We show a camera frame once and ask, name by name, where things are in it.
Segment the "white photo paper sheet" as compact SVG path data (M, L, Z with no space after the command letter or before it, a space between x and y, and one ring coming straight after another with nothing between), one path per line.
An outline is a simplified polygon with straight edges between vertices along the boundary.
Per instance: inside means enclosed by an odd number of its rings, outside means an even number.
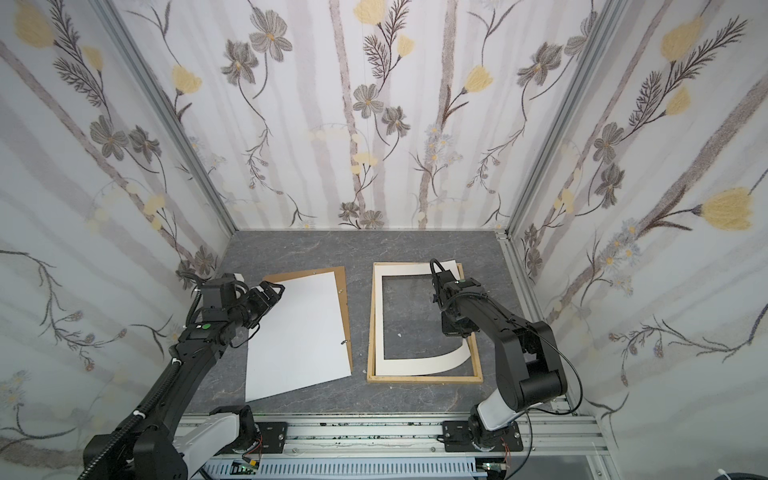
M333 273L285 281L282 299L248 341L247 401L349 377Z

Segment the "wooden picture frame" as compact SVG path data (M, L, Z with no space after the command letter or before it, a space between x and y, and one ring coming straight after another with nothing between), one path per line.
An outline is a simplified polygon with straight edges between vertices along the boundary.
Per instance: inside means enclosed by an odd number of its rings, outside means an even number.
M414 359L387 359L384 352L383 281L385 277L428 277L429 263L376 262L373 264L371 315L367 360L369 383L482 384L484 376L477 345L471 333L446 354Z

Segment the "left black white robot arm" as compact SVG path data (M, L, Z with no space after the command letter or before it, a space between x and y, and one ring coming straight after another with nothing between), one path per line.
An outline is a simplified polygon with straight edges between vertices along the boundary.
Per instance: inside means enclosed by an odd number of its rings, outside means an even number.
M198 387L233 345L241 328L258 329L285 287L267 280L249 287L241 276L204 280L192 274L195 297L170 361L147 395L111 434L94 436L83 452L83 479L189 479L255 424L249 410L224 410L189 440L176 431Z

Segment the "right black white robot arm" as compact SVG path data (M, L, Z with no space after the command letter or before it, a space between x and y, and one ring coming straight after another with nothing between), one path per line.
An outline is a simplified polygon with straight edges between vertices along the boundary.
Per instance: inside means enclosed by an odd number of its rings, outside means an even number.
M567 392L563 357L546 323L513 314L478 281L456 278L435 259L429 267L442 333L467 338L482 332L494 346L496 389L472 408L467 421L469 443L489 451L509 437L520 416Z

